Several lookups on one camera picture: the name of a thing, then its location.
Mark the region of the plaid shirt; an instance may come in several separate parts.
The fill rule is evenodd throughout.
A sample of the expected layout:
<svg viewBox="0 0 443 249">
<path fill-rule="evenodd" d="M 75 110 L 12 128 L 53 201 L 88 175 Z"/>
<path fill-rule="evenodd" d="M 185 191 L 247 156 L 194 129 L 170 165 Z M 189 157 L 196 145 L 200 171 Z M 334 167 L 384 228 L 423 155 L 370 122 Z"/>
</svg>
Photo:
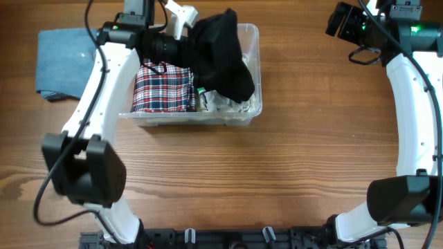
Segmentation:
<svg viewBox="0 0 443 249">
<path fill-rule="evenodd" d="M 195 112 L 197 96 L 188 68 L 149 60 L 139 68 L 132 100 L 132 113 Z"/>
</svg>

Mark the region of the folded blue denim cloth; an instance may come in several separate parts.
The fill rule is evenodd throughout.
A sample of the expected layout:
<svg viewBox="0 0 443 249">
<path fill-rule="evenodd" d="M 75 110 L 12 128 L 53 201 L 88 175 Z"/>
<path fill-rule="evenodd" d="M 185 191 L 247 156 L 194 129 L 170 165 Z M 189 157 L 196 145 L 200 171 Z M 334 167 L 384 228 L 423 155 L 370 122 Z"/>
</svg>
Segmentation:
<svg viewBox="0 0 443 249">
<path fill-rule="evenodd" d="M 81 98 L 95 58 L 96 47 L 85 28 L 39 32 L 36 92 L 48 101 Z"/>
</svg>

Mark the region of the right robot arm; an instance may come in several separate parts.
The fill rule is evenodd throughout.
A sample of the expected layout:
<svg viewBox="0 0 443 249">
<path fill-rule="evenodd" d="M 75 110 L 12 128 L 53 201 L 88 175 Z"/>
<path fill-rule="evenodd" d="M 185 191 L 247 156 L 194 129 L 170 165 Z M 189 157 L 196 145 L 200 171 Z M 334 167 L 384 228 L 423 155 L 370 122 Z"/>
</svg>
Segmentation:
<svg viewBox="0 0 443 249">
<path fill-rule="evenodd" d="M 419 1 L 337 4 L 326 33 L 377 54 L 395 99 L 396 176 L 371 182 L 366 200 L 329 219 L 330 243 L 348 247 L 387 231 L 442 220 L 442 24 Z"/>
</svg>

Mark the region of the clear plastic storage container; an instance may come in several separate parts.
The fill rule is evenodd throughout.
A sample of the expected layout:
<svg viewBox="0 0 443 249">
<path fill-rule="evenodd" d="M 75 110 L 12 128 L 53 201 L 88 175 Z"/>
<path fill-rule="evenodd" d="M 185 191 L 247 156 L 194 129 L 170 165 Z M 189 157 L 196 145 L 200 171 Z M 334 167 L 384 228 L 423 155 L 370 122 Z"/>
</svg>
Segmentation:
<svg viewBox="0 0 443 249">
<path fill-rule="evenodd" d="M 178 113 L 132 113 L 134 85 L 128 88 L 125 106 L 119 113 L 120 119 L 131 120 L 139 127 L 155 127 L 161 125 L 228 125 L 247 126 L 252 119 L 262 112 L 262 84 L 260 68 L 260 38 L 257 26 L 253 24 L 238 24 L 242 55 L 246 58 L 246 66 L 253 78 L 255 93 L 253 95 L 253 109 L 247 112 L 178 112 Z"/>
</svg>

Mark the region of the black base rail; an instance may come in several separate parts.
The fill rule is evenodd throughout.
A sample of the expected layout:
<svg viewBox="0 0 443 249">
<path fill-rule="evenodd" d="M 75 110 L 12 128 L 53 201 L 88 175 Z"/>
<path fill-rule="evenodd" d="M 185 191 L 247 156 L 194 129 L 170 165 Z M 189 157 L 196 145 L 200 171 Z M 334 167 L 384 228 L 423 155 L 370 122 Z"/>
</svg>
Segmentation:
<svg viewBox="0 0 443 249">
<path fill-rule="evenodd" d="M 80 235 L 80 248 L 279 248 L 314 249 L 344 248 L 345 243 L 333 242 L 332 232 L 324 227 L 293 227 L 279 230 L 270 226 L 261 230 L 187 230 L 146 229 L 136 243 L 117 244 L 105 239 L 103 232 Z"/>
</svg>

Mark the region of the white t-shirt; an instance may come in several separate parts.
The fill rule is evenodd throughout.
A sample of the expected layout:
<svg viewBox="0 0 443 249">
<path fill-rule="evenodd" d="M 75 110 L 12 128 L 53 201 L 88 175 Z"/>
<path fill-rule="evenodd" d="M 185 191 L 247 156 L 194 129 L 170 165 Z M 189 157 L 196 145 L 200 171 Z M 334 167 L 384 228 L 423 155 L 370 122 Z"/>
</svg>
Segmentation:
<svg viewBox="0 0 443 249">
<path fill-rule="evenodd" d="M 255 87 L 248 100 L 236 102 L 217 92 L 197 87 L 195 90 L 197 101 L 197 112 L 202 113 L 248 113 L 256 111 Z"/>
</svg>

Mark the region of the black garment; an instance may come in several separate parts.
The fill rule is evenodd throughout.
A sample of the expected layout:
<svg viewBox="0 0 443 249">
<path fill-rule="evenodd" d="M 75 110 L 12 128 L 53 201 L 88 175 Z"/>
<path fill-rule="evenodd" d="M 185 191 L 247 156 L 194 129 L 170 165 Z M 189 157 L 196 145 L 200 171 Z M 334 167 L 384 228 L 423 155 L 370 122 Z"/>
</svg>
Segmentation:
<svg viewBox="0 0 443 249">
<path fill-rule="evenodd" d="M 255 92 L 253 78 L 242 60 L 237 13 L 225 12 L 198 21 L 188 32 L 194 85 L 241 103 Z"/>
</svg>

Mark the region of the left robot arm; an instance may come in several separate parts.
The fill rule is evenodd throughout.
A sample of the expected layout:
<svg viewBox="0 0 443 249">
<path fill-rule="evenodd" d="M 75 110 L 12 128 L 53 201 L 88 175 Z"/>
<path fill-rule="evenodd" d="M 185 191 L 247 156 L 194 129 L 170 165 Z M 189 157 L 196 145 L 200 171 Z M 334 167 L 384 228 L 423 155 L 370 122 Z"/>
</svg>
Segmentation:
<svg viewBox="0 0 443 249">
<path fill-rule="evenodd" d="M 48 175 L 33 208 L 49 183 L 70 202 L 81 205 L 100 224 L 106 248 L 151 248 L 143 222 L 123 197 L 126 168 L 111 146 L 119 115 L 118 105 L 134 81 L 145 56 L 142 39 L 148 24 L 107 22 L 99 35 L 90 38 L 96 46 L 96 61 L 76 111 L 60 135 L 46 134 L 42 150 Z"/>
</svg>

